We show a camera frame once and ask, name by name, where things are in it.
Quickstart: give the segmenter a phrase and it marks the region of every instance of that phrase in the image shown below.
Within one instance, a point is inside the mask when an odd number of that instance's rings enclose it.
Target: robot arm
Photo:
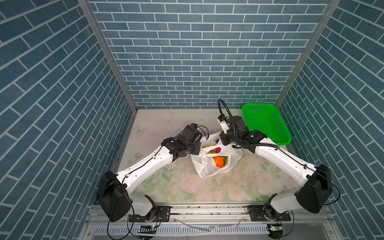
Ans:
[[[132,196],[133,190],[163,166],[188,153],[198,155],[202,134],[197,124],[187,125],[176,137],[166,138],[154,152],[133,166],[113,174],[106,172],[99,184],[96,200],[111,222],[119,220],[133,207],[135,214],[151,219],[154,202],[149,196]]]
[[[228,118],[223,114],[221,104],[229,114]],[[330,169],[324,165],[317,167],[281,149],[258,130],[250,132],[240,116],[232,116],[223,100],[218,100],[218,107],[218,122],[223,130],[220,139],[224,145],[234,142],[239,146],[232,147],[248,149],[268,159],[302,187],[296,192],[273,194],[264,204],[267,218],[276,219],[278,214],[299,208],[318,213],[332,193]]]

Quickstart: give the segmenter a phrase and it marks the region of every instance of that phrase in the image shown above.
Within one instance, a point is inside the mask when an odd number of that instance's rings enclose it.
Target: table surface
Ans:
[[[243,117],[241,109],[232,115]],[[132,166],[155,150],[164,138],[176,136],[191,123],[221,131],[217,109],[139,110],[118,170]],[[266,201],[274,193],[298,188],[297,182],[276,165],[243,149],[243,157],[228,173],[200,178],[190,154],[159,169],[142,182],[135,193],[150,195],[155,202]]]

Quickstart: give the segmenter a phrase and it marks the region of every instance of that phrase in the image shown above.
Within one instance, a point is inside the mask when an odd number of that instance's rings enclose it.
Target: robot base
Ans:
[[[276,214],[276,219],[269,219],[266,217],[264,206],[263,205],[250,205],[248,206],[248,212],[251,216],[251,221],[260,222],[260,221],[275,221],[277,218],[282,222],[291,221],[291,217],[288,213]]]
[[[160,213],[161,222],[169,222],[170,206],[157,206],[156,212]],[[148,221],[147,216],[135,215],[135,222],[146,222]],[[129,222],[133,221],[133,216],[129,215]]]

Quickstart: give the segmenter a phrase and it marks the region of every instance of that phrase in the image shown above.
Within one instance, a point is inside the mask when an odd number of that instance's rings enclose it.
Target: black motor housing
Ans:
[[[316,214],[331,193],[331,170],[321,164],[295,196],[304,209]]]
[[[116,222],[131,209],[131,200],[122,185],[116,178],[117,174],[106,172],[100,180],[96,200],[104,210],[111,222]]]
[[[169,153],[173,154],[173,161],[179,157],[185,157],[188,153],[198,155],[200,152],[202,137],[201,132],[197,129],[197,124],[187,125],[184,130],[175,137],[164,139],[161,146],[169,149]]]
[[[249,131],[248,127],[245,125],[244,120],[240,116],[233,116],[233,121],[230,118],[224,119],[224,121],[228,124],[229,130],[227,131],[227,134],[222,131],[220,133],[220,139],[224,146],[236,142],[235,140],[235,133],[233,132],[233,125],[235,125],[237,139],[240,139],[243,144],[257,144],[260,143],[260,141],[267,136],[263,134],[262,132],[258,130]],[[252,153],[255,153],[255,146],[253,147],[234,147],[234,148],[245,148],[251,151]]]

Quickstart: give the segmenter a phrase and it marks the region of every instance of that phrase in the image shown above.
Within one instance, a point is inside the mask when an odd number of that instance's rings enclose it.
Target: blue brick wall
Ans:
[[[383,239],[383,12],[382,0],[342,0],[280,109],[296,153],[332,169],[344,239]]]
[[[77,0],[0,1],[0,239],[73,239],[132,111]]]
[[[91,1],[138,108],[274,103],[327,3]]]

